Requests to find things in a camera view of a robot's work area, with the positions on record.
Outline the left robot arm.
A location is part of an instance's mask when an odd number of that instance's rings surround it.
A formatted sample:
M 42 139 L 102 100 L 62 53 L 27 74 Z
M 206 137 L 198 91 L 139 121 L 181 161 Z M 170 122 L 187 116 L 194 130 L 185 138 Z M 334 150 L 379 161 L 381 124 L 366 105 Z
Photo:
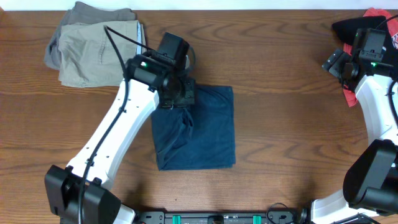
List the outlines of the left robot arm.
M 113 104 L 81 151 L 45 175 L 51 212 L 60 223 L 133 223 L 136 212 L 111 189 L 119 166 L 147 118 L 158 108 L 195 102 L 195 80 L 187 56 L 167 58 L 153 51 L 136 55 L 123 67 L 124 80 Z

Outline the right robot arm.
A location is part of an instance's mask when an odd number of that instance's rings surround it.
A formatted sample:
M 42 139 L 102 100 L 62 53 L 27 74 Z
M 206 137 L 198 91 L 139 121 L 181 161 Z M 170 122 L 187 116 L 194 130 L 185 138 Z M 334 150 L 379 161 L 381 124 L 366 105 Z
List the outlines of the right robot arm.
M 349 223 L 397 214 L 397 78 L 383 49 L 333 52 L 323 69 L 352 90 L 363 111 L 368 148 L 349 168 L 341 190 L 316 199 L 300 223 Z

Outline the navy blue shorts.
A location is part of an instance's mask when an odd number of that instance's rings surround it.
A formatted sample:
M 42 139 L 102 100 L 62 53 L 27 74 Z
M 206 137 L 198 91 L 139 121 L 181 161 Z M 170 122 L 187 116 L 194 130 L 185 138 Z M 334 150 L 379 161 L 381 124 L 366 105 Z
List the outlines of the navy blue shorts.
M 194 105 L 157 109 L 151 121 L 158 170 L 225 169 L 236 163 L 230 86 L 198 85 Z

